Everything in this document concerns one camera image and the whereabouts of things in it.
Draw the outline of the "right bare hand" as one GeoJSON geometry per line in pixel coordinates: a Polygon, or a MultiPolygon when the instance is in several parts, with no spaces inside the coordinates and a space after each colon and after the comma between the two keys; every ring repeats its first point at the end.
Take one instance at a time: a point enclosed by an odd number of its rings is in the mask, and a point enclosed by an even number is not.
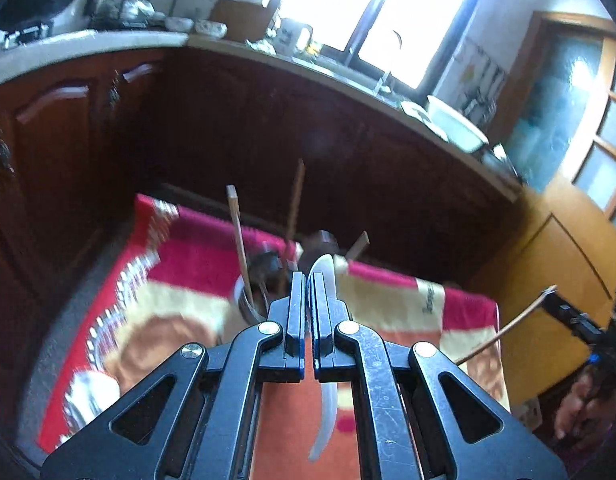
{"type": "Polygon", "coordinates": [[[594,396],[591,370],[584,370],[562,400],[554,419],[558,440],[572,438],[574,450],[585,450],[603,441],[616,418],[616,391],[594,396]]]}

